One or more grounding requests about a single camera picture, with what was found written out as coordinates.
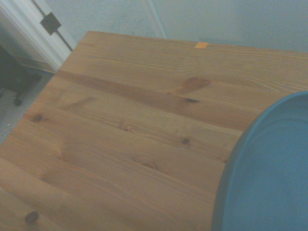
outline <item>table top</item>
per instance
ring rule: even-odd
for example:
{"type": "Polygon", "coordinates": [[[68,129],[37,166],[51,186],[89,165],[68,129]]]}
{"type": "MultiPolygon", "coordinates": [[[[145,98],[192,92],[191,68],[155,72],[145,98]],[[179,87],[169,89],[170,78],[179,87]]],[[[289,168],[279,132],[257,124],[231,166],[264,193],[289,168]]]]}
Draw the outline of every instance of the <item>table top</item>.
{"type": "Polygon", "coordinates": [[[308,53],[88,32],[0,147],[1,230],[209,230],[242,132],[307,87],[308,53]]]}

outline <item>orange sticker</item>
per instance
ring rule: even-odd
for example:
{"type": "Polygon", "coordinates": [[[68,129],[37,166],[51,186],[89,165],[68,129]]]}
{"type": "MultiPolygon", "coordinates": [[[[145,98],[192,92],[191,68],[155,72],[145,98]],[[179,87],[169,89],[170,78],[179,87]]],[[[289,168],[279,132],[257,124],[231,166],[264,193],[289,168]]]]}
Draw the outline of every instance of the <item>orange sticker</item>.
{"type": "Polygon", "coordinates": [[[208,42],[198,42],[195,48],[205,48],[208,45],[208,42]]]}

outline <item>chair wheel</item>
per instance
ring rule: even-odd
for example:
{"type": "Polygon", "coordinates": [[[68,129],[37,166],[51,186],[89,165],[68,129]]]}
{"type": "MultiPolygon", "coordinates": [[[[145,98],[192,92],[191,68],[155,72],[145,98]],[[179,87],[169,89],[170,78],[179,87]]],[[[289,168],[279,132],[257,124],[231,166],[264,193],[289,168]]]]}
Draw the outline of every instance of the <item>chair wheel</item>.
{"type": "Polygon", "coordinates": [[[16,106],[20,106],[21,103],[22,103],[22,101],[21,101],[20,99],[14,99],[14,104],[15,104],[16,106]]]}

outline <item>blue bowl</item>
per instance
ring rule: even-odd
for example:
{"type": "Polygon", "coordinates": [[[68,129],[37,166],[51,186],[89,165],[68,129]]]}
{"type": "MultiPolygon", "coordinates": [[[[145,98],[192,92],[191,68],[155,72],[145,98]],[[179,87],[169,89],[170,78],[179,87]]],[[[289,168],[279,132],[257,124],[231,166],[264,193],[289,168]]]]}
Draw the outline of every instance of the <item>blue bowl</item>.
{"type": "Polygon", "coordinates": [[[308,230],[308,91],[264,111],[223,170],[212,231],[308,230]]]}

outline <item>door hinge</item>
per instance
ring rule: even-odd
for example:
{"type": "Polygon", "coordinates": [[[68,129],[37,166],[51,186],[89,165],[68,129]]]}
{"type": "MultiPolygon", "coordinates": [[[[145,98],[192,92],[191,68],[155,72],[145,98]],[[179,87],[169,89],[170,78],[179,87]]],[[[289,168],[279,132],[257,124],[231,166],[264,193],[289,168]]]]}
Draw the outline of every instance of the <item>door hinge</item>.
{"type": "Polygon", "coordinates": [[[58,19],[54,16],[52,12],[44,16],[43,20],[40,23],[50,35],[56,32],[57,29],[61,26],[58,19]]]}

